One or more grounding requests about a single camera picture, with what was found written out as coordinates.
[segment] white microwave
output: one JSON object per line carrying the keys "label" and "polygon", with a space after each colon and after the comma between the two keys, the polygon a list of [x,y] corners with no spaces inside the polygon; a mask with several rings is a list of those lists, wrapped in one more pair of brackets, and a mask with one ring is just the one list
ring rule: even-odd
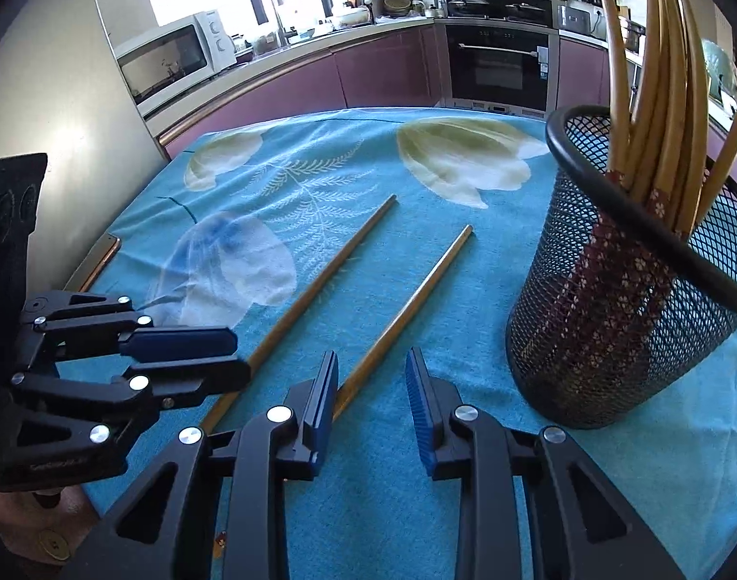
{"label": "white microwave", "polygon": [[116,60],[143,117],[237,62],[217,11],[148,30],[118,46]]}

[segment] purple cabinet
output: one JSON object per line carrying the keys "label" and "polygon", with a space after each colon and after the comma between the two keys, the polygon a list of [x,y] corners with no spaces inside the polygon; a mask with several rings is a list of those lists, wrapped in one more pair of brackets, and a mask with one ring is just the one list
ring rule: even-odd
{"label": "purple cabinet", "polygon": [[345,109],[346,106],[335,57],[328,55],[239,96],[190,127],[165,148],[174,159],[205,133],[268,119]]}
{"label": "purple cabinet", "polygon": [[443,45],[447,44],[447,31],[443,26],[426,26],[421,29],[421,44],[425,51],[430,103],[432,105],[437,104],[443,99],[443,65],[438,58],[439,42]]}
{"label": "purple cabinet", "polygon": [[419,28],[333,53],[348,107],[432,106],[438,101],[430,89]]}
{"label": "purple cabinet", "polygon": [[609,104],[607,51],[562,39],[559,46],[559,95],[556,106]]}

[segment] mesh pencil holder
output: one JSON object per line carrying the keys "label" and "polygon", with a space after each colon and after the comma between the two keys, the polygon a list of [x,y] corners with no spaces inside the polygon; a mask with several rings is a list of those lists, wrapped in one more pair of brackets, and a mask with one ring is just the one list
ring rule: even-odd
{"label": "mesh pencil holder", "polygon": [[684,242],[605,176],[608,108],[556,111],[546,138],[559,172],[506,353],[538,412],[601,428],[737,329],[737,184]]}

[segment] chopstick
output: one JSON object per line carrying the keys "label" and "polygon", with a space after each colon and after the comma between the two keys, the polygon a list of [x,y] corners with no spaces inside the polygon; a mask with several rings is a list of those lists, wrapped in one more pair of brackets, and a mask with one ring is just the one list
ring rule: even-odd
{"label": "chopstick", "polygon": [[385,327],[385,330],[379,335],[377,341],[371,345],[371,348],[361,358],[361,360],[355,365],[352,373],[344,380],[344,384],[339,388],[336,393],[336,403],[333,405],[333,420],[339,418],[341,413],[352,403],[354,398],[358,395],[358,391],[361,389],[364,383],[371,376],[371,373],[379,366],[379,363],[390,350],[390,347],[398,339],[400,334],[406,328],[406,325],[413,319],[416,313],[420,310],[420,307],[424,305],[425,301],[429,297],[430,293],[435,288],[436,284],[441,280],[444,272],[447,271],[448,266],[451,265],[457,253],[464,246],[470,234],[473,232],[473,227],[467,225],[452,245],[447,249],[438,263],[433,267],[425,279],[421,282],[419,287],[414,290],[414,294],[409,297],[405,305],[398,311],[398,314],[390,321],[390,324]]}
{"label": "chopstick", "polygon": [[664,142],[664,130],[666,126],[666,114],[669,107],[669,94],[665,88],[665,82],[669,78],[669,22],[668,11],[665,0],[658,0],[660,18],[660,57],[658,65],[658,79],[656,81],[656,105],[653,115],[650,116],[648,127],[648,138],[645,141],[644,152],[639,168],[636,170],[634,184],[630,192],[631,199],[635,203],[645,203],[653,185],[658,156],[661,145]]}
{"label": "chopstick", "polygon": [[702,48],[701,34],[698,32],[693,8],[690,0],[680,0],[688,37],[689,52],[689,94],[692,103],[692,135],[690,144],[690,161],[684,191],[679,201],[674,228],[681,236],[688,236],[692,230],[698,211],[698,201],[704,183],[707,158],[707,138],[709,132],[709,82],[706,73],[706,61]]}
{"label": "chopstick", "polygon": [[650,122],[656,111],[656,96],[659,87],[659,68],[661,67],[661,5],[659,0],[648,0],[648,24],[645,33],[645,53],[642,68],[642,81],[636,92],[634,115],[631,120],[629,142],[629,167],[634,173],[623,185],[631,189],[636,173],[641,172],[643,153],[648,143]]}
{"label": "chopstick", "polygon": [[[323,271],[317,275],[317,278],[315,278],[315,280],[309,284],[309,287],[304,290],[303,294],[293,302],[293,304],[288,308],[288,311],[282,315],[266,337],[261,340],[261,343],[247,359],[247,363],[250,365],[251,377],[257,373],[263,363],[274,352],[275,348],[277,348],[278,344],[282,341],[282,338],[286,336],[292,326],[296,324],[296,321],[312,304],[312,301],[314,301],[317,294],[319,294],[319,292],[325,287],[325,284],[331,276],[339,270],[345,261],[347,261],[348,257],[350,257],[352,252],[355,250],[355,247],[363,241],[363,238],[365,238],[368,232],[376,226],[377,222],[385,216],[385,213],[389,211],[390,207],[392,207],[397,199],[398,197],[393,194],[385,200],[384,203],[382,203],[379,209],[377,209],[371,217],[366,220],[365,224],[359,228],[358,232],[352,236],[352,239],[344,244],[341,250],[336,253],[330,262],[328,262],[326,267],[323,268]],[[209,434],[213,429],[215,429],[217,423],[228,412],[229,407],[231,407],[231,404],[234,403],[234,400],[238,395],[239,393],[226,393],[220,395],[200,423],[200,427],[205,431],[205,433]]]}
{"label": "chopstick", "polygon": [[615,0],[602,0],[607,22],[610,75],[610,134],[607,170],[615,172],[618,182],[629,183],[634,170],[629,166],[629,133],[631,130],[630,90],[626,72],[626,49],[618,22]]}
{"label": "chopstick", "polygon": [[664,142],[658,158],[653,194],[671,199],[675,175],[680,163],[680,147],[684,133],[685,100],[688,95],[688,65],[685,61],[684,33],[678,0],[665,0],[669,30],[669,106],[666,115]]}
{"label": "chopstick", "polygon": [[701,224],[709,213],[712,204],[715,202],[720,190],[722,190],[731,168],[737,160],[737,114],[733,117],[733,124],[725,138],[723,149],[717,156],[717,161],[711,167],[709,176],[707,177],[702,195],[698,202],[698,213],[696,215],[696,226]]}

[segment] blue tablecloth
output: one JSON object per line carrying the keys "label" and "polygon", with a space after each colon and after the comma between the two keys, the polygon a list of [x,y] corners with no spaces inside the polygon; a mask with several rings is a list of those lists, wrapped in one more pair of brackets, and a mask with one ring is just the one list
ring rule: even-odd
{"label": "blue tablecloth", "polygon": [[[224,418],[220,428],[231,429],[313,377],[328,348],[344,379],[460,230],[474,225],[334,426],[322,474],[286,484],[294,579],[452,577],[459,484],[432,482],[421,466],[403,378],[412,345],[431,374],[506,426],[535,433],[548,423],[519,395],[504,345],[556,172],[544,141],[543,123],[450,110],[344,110],[264,123],[201,137],[110,228],[122,249],[93,291],[129,295],[157,324],[233,325],[247,356],[371,212],[398,195]],[[63,375],[105,381],[126,361],[72,362]],[[87,484],[98,510],[211,402],[163,413],[125,475]],[[737,542],[737,333],[620,423],[573,435],[688,578],[710,577]]]}

